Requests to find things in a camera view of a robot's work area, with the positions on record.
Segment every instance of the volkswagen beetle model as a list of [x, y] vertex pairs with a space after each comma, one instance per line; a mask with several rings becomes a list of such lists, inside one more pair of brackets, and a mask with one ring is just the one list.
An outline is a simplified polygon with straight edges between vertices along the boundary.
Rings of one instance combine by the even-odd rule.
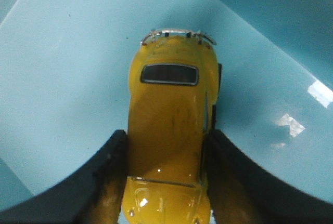
[[190, 30], [151, 31], [129, 73], [129, 223], [207, 224], [204, 144], [215, 124], [222, 66], [215, 41]]

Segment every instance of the toy vehicle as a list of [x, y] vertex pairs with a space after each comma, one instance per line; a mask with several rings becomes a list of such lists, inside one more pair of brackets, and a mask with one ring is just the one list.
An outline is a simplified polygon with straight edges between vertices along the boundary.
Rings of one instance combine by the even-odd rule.
[[215, 124], [221, 65], [200, 32], [167, 29], [141, 41], [129, 74], [130, 223], [209, 223], [204, 140]]

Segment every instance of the light blue surface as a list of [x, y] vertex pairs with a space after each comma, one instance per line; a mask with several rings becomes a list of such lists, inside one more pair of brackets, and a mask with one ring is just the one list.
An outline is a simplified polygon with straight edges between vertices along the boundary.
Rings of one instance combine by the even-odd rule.
[[[33, 194], [127, 129], [127, 75], [138, 43], [152, 28], [173, 27], [201, 29], [218, 43], [216, 127], [280, 179], [333, 202], [332, 104], [308, 92], [317, 79], [295, 57], [220, 0], [13, 5], [0, 25], [0, 157]], [[315, 85], [329, 101], [331, 90]]]

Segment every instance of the rear window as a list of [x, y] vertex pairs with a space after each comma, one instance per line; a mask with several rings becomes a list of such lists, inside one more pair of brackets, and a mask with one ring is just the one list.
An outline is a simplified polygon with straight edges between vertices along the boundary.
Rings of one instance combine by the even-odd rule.
[[198, 83], [198, 69], [183, 64], [150, 64], [144, 67], [141, 82], [196, 85]]

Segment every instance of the toy car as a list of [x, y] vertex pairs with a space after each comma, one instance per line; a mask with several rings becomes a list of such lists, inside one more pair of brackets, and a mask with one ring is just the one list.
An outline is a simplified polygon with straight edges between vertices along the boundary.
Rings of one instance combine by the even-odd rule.
[[151, 31], [129, 74], [130, 223], [209, 223], [204, 140], [215, 124], [221, 65], [200, 32]]

